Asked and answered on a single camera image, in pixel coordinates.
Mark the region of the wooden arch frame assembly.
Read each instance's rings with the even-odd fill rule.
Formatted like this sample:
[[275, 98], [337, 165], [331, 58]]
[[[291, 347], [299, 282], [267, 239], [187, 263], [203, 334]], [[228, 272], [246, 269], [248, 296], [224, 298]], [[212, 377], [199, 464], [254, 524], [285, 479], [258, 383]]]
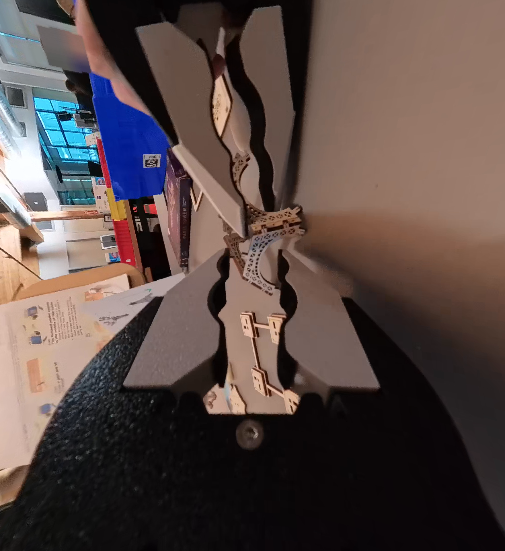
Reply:
[[[252, 203], [245, 199], [246, 221], [249, 225], [249, 245], [251, 238], [257, 234], [278, 230], [283, 238], [302, 236], [305, 230], [301, 225], [301, 207], [286, 208], [276, 212], [265, 212], [258, 209]], [[222, 221], [224, 231], [224, 242], [229, 250], [230, 257], [234, 260], [237, 271], [242, 277], [243, 268], [247, 258], [247, 253], [243, 253], [240, 245], [246, 241], [237, 234], [226, 221]]]

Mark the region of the grey desk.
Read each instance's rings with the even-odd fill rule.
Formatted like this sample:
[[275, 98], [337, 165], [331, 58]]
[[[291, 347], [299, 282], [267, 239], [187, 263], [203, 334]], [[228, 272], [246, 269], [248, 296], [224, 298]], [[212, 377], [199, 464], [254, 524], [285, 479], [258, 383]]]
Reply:
[[347, 307], [388, 419], [449, 418], [505, 534], [505, 1], [288, 1], [309, 27], [297, 251]]

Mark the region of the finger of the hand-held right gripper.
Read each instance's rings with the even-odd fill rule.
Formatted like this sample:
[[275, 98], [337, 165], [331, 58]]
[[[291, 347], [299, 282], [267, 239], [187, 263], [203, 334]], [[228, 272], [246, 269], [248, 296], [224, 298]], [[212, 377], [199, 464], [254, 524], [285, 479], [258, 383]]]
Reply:
[[138, 27], [137, 36], [176, 133], [174, 155], [223, 220], [247, 238], [244, 200], [212, 117], [207, 52], [170, 23]]
[[248, 81], [260, 100], [251, 123], [257, 147], [261, 189], [270, 208], [283, 204], [289, 150], [295, 122], [282, 7], [258, 8], [250, 15], [240, 39], [240, 53]]

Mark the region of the red ribbed storage bin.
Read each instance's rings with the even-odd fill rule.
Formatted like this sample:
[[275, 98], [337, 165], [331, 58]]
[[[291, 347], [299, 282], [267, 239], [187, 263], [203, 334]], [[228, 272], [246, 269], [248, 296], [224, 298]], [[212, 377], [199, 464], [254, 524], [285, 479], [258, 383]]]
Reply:
[[128, 221], [126, 219], [114, 219], [112, 224], [120, 262], [136, 266], [136, 257], [134, 254], [132, 235]]

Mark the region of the large grid window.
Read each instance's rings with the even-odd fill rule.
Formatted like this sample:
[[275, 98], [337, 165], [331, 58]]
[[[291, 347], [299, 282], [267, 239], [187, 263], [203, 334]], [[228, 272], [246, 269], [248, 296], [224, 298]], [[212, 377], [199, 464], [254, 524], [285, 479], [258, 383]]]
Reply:
[[78, 105], [40, 97], [33, 104], [42, 163], [60, 204], [95, 204], [89, 163], [99, 165], [99, 155], [95, 145], [86, 143], [91, 130], [75, 122]]

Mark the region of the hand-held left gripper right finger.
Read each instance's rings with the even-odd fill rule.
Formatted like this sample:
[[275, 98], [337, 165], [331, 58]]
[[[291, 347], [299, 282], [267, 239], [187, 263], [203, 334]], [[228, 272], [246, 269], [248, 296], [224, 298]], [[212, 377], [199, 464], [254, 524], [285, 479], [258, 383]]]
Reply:
[[338, 290], [287, 250], [279, 252], [278, 277], [286, 314], [277, 353], [283, 389], [297, 394], [378, 391], [379, 381]]

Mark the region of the serrated square wooden plate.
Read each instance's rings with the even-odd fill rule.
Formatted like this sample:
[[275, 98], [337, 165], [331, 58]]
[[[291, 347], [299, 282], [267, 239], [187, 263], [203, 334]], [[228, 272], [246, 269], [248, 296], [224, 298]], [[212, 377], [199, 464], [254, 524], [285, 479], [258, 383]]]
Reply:
[[215, 385], [203, 397], [203, 404], [209, 414], [214, 415], [244, 415], [247, 406], [237, 386], [226, 381], [224, 386]]

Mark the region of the folded paper instruction sheet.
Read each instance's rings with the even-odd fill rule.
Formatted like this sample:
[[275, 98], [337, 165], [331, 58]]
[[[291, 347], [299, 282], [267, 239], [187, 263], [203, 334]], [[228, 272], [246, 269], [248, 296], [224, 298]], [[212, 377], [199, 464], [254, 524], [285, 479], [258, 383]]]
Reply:
[[87, 364], [178, 274], [130, 288], [127, 275], [0, 306], [0, 469], [28, 465]]

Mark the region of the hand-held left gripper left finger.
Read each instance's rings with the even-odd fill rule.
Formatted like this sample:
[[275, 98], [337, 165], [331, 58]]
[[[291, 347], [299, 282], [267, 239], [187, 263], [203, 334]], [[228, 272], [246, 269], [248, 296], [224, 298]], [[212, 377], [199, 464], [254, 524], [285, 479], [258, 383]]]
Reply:
[[163, 297], [126, 375], [127, 389], [203, 397], [224, 386], [228, 354], [219, 313], [226, 305], [230, 253], [221, 249]]

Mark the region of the large yellow instruction poster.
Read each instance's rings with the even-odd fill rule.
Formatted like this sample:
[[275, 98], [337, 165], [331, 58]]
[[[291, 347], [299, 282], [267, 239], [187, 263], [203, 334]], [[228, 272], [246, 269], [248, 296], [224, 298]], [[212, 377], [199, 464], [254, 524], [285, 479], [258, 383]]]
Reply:
[[95, 267], [52, 279], [40, 280], [28, 288], [15, 293], [12, 301], [33, 298], [39, 295], [64, 291], [78, 286], [90, 286], [100, 281], [111, 279], [117, 276], [126, 275], [130, 288], [146, 284], [144, 275], [134, 266], [125, 263], [112, 263], [102, 267]]

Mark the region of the dark purple puzzle box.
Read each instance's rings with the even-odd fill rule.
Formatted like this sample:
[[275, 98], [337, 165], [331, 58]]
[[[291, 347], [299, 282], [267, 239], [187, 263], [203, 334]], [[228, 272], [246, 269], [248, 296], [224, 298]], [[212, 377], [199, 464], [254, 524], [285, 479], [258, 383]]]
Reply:
[[192, 179], [172, 149], [166, 152], [166, 174], [163, 195], [167, 208], [167, 231], [178, 266], [188, 271], [191, 232]]

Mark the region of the wooden four-square connector frame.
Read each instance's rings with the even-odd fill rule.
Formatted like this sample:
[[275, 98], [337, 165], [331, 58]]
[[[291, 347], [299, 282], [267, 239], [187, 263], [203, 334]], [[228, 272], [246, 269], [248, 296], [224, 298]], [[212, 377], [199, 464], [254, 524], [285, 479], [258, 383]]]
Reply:
[[251, 374], [255, 390], [264, 397], [271, 397], [273, 395], [280, 397], [284, 401], [286, 412], [288, 414], [295, 414], [299, 406], [300, 397], [291, 389], [277, 389], [270, 384], [267, 372], [261, 368], [256, 344], [256, 340], [259, 338], [258, 331], [265, 329], [270, 333], [271, 342], [278, 346], [285, 320], [285, 314], [272, 313], [268, 316], [267, 323], [259, 323], [253, 312], [242, 312], [240, 314], [243, 335], [250, 339], [254, 355], [254, 365], [251, 368]]

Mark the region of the person's right forearm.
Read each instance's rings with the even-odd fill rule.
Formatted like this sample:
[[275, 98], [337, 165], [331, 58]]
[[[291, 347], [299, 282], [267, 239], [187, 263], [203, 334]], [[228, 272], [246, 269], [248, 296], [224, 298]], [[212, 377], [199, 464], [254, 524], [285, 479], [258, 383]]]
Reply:
[[138, 27], [161, 22], [153, 3], [77, 1], [75, 22], [91, 71], [111, 82], [122, 103], [151, 116], [173, 144], [173, 123], [137, 36]]

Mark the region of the yellow storage bin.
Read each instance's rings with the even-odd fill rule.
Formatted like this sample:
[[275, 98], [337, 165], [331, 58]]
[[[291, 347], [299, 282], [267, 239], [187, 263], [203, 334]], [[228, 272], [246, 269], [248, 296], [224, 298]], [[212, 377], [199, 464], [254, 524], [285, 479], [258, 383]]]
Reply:
[[122, 220], [126, 220], [126, 210], [125, 210], [125, 202], [123, 200], [116, 200], [113, 190], [109, 187], [105, 190], [107, 202], [109, 205], [109, 213], [111, 216], [111, 219], [114, 222], [120, 222]]

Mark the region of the blue bin with printed tag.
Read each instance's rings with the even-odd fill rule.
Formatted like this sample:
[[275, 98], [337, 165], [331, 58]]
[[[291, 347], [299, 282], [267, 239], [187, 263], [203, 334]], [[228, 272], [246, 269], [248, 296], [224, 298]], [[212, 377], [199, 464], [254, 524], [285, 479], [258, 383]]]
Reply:
[[122, 103], [109, 80], [91, 73], [93, 104], [114, 195], [161, 195], [169, 142], [152, 117]]

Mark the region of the wooden lattice arch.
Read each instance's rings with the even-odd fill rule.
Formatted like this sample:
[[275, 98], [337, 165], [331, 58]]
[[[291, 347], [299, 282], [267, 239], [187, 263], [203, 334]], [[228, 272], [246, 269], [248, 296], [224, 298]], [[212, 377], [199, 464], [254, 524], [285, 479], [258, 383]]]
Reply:
[[276, 285], [263, 277], [260, 270], [260, 261], [263, 253], [270, 245], [281, 238], [281, 233], [278, 230], [252, 237], [243, 268], [242, 279], [269, 296], [273, 295]]

